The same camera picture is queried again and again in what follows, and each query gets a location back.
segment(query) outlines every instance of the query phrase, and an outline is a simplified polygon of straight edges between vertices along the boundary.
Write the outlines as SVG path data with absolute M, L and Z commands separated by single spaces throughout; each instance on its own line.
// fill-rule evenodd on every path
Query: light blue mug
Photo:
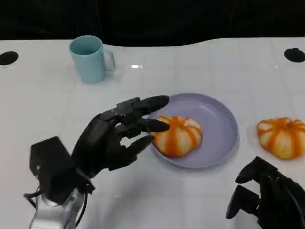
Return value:
M 70 53 L 77 73 L 84 83 L 98 83 L 115 68 L 114 55 L 103 49 L 102 41 L 94 36 L 81 36 L 70 44 Z M 110 56 L 112 68 L 107 69 L 104 53 Z

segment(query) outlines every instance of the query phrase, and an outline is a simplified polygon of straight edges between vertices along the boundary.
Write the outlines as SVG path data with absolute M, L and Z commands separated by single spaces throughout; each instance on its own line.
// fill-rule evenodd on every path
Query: cable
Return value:
M 82 209 L 81 209 L 81 214 L 80 214 L 80 216 L 78 217 L 78 219 L 76 221 L 75 227 L 77 227 L 79 225 L 79 223 L 81 222 L 81 219 L 82 219 L 82 217 L 83 217 L 83 215 L 85 213 L 85 210 L 86 210 L 87 201 L 88 201 L 88 193 L 85 193 L 84 204 L 83 204 Z
M 38 190 L 37 192 L 34 193 L 24 193 L 23 197 L 26 198 L 29 201 L 29 203 L 36 209 L 36 203 L 34 200 L 32 200 L 32 198 L 41 195 L 41 193 L 42 193 L 41 190 Z
M 237 4 L 237 0 L 234 0 L 232 10 L 231 10 L 231 14 L 230 14 L 230 19 L 229 19 L 229 26 L 228 26 L 229 31 L 232 31 L 233 15 L 235 13 L 236 4 Z

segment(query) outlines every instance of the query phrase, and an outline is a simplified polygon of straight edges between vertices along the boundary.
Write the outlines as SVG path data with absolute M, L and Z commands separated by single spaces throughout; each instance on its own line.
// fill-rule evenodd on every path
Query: white tabletop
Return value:
M 197 92 L 233 112 L 240 146 L 226 163 L 185 171 L 161 162 L 151 147 L 136 163 L 102 171 L 81 229 L 252 229 L 255 219 L 225 212 L 239 171 L 255 156 L 277 166 L 305 187 L 305 157 L 281 161 L 257 141 L 262 119 L 305 121 L 305 63 L 284 57 L 287 48 L 305 50 L 305 38 L 218 39 L 181 47 L 126 48 L 114 52 L 114 76 L 83 84 L 68 52 L 70 41 L 1 41 L 0 53 L 19 59 L 0 68 L 0 228 L 27 228 L 34 214 L 23 199 L 38 182 L 29 170 L 30 146 L 58 135 L 71 152 L 88 122 L 121 101 L 153 95 Z M 245 187 L 259 192 L 250 182 Z

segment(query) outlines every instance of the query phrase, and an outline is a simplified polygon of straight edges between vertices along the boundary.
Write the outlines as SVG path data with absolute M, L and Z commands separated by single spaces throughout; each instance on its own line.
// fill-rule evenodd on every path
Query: purple plate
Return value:
M 228 158 L 238 143 L 237 123 L 231 111 L 221 102 L 203 94 L 176 94 L 163 109 L 150 118 L 161 115 L 190 117 L 203 129 L 201 145 L 182 158 L 166 157 L 155 147 L 155 152 L 166 161 L 184 168 L 205 168 Z

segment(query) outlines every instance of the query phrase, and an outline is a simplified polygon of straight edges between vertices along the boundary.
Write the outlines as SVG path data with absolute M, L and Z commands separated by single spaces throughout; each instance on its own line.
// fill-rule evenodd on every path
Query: orange striped bun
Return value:
M 261 146 L 281 159 L 296 158 L 305 152 L 305 124 L 291 118 L 274 118 L 257 124 Z
M 160 116 L 158 120 L 168 123 L 170 129 L 153 133 L 154 145 L 165 156 L 183 157 L 201 143 L 203 132 L 200 124 L 191 118 Z

